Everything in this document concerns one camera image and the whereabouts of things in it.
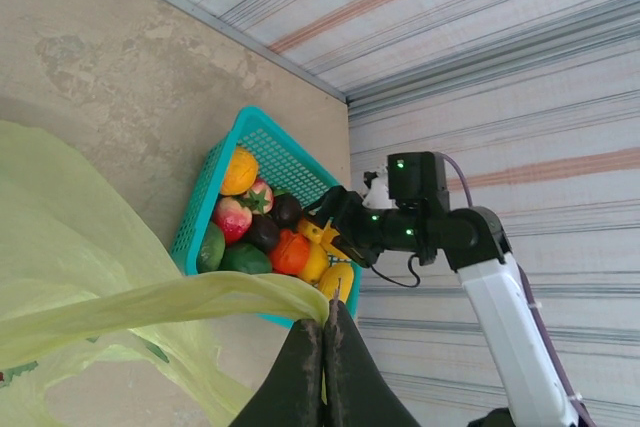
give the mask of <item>eggplant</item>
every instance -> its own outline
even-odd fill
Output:
[[[256,214],[242,240],[268,254],[280,242],[280,229],[269,217]]]
[[[284,229],[294,227],[302,217],[302,205],[292,194],[286,193],[278,195],[273,202],[271,218]]]

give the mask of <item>yellow fruit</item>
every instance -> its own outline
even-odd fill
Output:
[[[322,241],[323,229],[308,221],[304,217],[298,222],[298,232],[315,244]]]
[[[220,193],[222,195],[240,195],[245,193],[256,181],[258,161],[251,152],[243,147],[236,147],[227,167]]]
[[[308,284],[315,285],[322,277],[322,274],[329,268],[329,256],[319,244],[311,242],[310,245],[309,260],[298,273],[298,278]]]
[[[324,296],[331,300],[333,299],[336,290],[340,288],[339,299],[342,302],[347,302],[351,287],[353,287],[353,267],[347,262],[340,262],[334,264],[327,269],[320,282],[318,282],[318,290],[324,294]]]
[[[337,257],[338,259],[341,259],[341,260],[349,260],[349,257],[347,256],[347,254],[345,254],[341,250],[338,250],[336,247],[334,247],[331,244],[331,241],[337,235],[340,235],[340,234],[336,229],[331,227],[331,224],[329,224],[329,226],[326,229],[324,229],[324,234],[322,235],[322,240],[320,241],[320,245],[324,250],[326,250],[328,253],[330,253],[334,257]]]

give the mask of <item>white wall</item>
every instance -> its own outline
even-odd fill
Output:
[[[574,387],[601,426],[640,423],[640,55],[635,36],[547,58],[351,126],[354,187],[393,152],[453,156],[529,273]],[[449,172],[452,203],[462,206]],[[380,269],[405,281],[405,255]],[[422,286],[363,280],[359,324],[423,425],[506,406],[474,313],[444,258]]]

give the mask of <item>teal plastic basket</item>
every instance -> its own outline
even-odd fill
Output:
[[[302,205],[310,204],[329,187],[338,185],[338,181],[267,114],[258,107],[245,107],[227,136],[209,151],[171,246],[171,257],[185,275],[198,273],[198,252],[236,145],[254,155],[260,164],[261,178],[270,185],[285,188]],[[346,305],[355,318],[362,269],[355,263],[351,265],[355,275]],[[288,328],[293,325],[283,317],[263,317]]]

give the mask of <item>orange bell pepper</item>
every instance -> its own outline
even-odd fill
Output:
[[[269,254],[269,260],[274,271],[283,274],[296,275],[309,260],[311,246],[302,235],[289,229],[280,231],[280,241]]]

